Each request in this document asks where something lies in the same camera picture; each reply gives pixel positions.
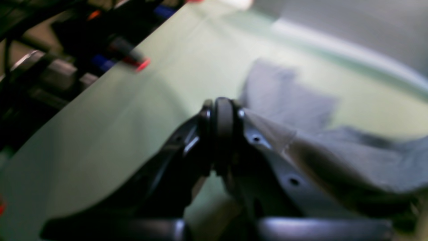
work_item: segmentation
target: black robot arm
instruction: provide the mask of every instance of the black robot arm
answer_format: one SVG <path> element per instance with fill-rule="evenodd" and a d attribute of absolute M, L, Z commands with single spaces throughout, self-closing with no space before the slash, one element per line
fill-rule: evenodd
<path fill-rule="evenodd" d="M 183 220 L 191 190 L 214 170 L 245 209 L 251 240 L 392 238 L 388 220 L 343 208 L 272 150 L 227 98 L 205 101 L 125 184 L 93 207 L 49 220 L 41 237 L 56 241 L 191 240 Z"/>

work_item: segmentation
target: screw hole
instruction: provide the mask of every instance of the screw hole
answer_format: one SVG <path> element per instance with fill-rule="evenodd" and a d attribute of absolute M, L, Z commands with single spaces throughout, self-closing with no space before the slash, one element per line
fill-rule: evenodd
<path fill-rule="evenodd" d="M 296 179 L 294 179 L 294 178 L 290 178 L 290 183 L 293 185 L 293 186 L 299 186 L 299 181 L 297 181 Z"/>

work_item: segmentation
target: gray cloth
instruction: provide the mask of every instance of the gray cloth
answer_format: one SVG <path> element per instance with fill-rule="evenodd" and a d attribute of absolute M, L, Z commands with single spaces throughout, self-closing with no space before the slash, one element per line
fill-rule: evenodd
<path fill-rule="evenodd" d="M 278 153 L 363 212 L 370 205 L 410 206 L 428 189 L 428 137 L 395 143 L 351 127 L 325 130 L 337 100 L 297 84 L 294 76 L 258 60 L 241 97 L 247 116 Z"/>

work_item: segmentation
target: light green surface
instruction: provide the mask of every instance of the light green surface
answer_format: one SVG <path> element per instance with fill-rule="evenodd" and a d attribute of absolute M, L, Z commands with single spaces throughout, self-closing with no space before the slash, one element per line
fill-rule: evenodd
<path fill-rule="evenodd" d="M 269 59 L 298 81 L 340 98 L 334 125 L 393 138 L 428 133 L 428 105 L 394 80 L 275 36 L 272 20 L 215 0 L 187 4 L 137 48 L 141 73 L 117 65 L 40 129 L 0 179 L 8 208 L 0 232 L 35 240 L 47 217 L 96 203 L 123 183 L 205 99 L 239 96 L 251 64 Z M 239 208 L 211 177 L 185 218 L 211 240 Z"/>

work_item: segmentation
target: black cable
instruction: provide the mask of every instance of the black cable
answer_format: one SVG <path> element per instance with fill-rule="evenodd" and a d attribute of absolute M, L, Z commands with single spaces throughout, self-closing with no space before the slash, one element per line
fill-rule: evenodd
<path fill-rule="evenodd" d="M 6 38 L 6 44 L 4 46 L 4 62 L 3 62 L 4 79 L 2 80 L 2 82 L 5 81 L 5 79 L 7 79 L 10 75 L 9 58 L 10 58 L 10 46 L 11 46 L 11 44 L 12 44 L 12 39 Z"/>

